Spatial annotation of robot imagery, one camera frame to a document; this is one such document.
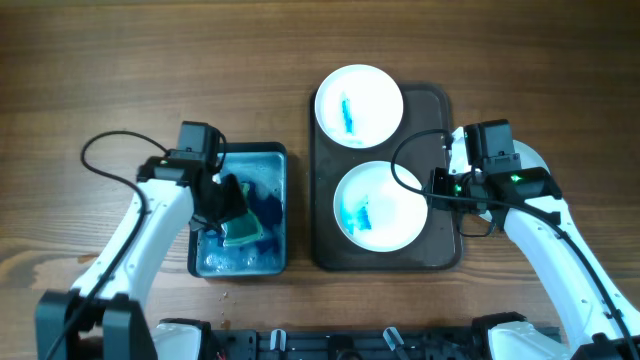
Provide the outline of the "white plate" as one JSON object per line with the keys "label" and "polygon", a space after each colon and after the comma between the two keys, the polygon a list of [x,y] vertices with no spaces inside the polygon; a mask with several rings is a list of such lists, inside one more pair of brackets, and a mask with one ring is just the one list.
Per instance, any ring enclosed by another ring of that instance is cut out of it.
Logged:
{"label": "white plate", "polygon": [[398,84],[371,65],[343,66],[320,84],[312,110],[333,142],[352,149],[378,146],[399,128],[404,101]]}
{"label": "white plate", "polygon": [[533,201],[538,198],[558,200],[562,191],[552,178],[548,166],[533,148],[513,139],[515,151],[520,154],[521,169],[503,173],[485,174],[474,170],[468,163],[463,127],[456,129],[449,147],[451,161],[448,172],[459,174],[481,172],[485,176],[485,188],[490,191],[486,200],[489,210],[482,216],[500,228],[504,228],[514,213],[538,215],[555,223],[559,216],[555,210],[536,210]]}
{"label": "white plate", "polygon": [[393,252],[418,238],[429,208],[424,197],[399,181],[419,185],[410,171],[387,161],[362,163],[343,176],[334,193],[333,212],[349,241],[368,251]]}

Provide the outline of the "green yellow sponge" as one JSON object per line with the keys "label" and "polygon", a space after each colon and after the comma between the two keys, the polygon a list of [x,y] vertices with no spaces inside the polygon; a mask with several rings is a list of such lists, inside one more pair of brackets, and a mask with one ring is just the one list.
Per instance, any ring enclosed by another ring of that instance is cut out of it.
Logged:
{"label": "green yellow sponge", "polygon": [[259,240],[263,235],[263,227],[249,203],[251,184],[242,182],[241,190],[247,206],[246,213],[222,225],[224,247],[243,246]]}

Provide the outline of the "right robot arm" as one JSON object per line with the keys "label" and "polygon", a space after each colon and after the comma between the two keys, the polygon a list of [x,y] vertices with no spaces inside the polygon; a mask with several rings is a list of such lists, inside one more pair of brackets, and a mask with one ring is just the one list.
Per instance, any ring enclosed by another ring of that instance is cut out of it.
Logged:
{"label": "right robot arm", "polygon": [[568,339],[554,342],[515,313],[485,316],[476,324],[487,358],[638,358],[639,312],[587,246],[546,169],[455,175],[437,168],[425,195],[438,210],[490,213],[535,270]]}

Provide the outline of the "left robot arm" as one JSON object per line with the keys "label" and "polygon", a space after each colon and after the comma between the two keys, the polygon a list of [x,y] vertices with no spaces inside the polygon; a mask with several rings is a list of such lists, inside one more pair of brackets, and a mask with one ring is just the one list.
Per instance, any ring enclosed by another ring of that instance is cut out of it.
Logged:
{"label": "left robot arm", "polygon": [[150,328],[143,307],[178,233],[216,229],[246,214],[233,175],[200,157],[151,157],[135,195],[94,264],[66,292],[48,291],[35,312],[41,359],[203,359],[214,349],[207,322],[170,319]]}

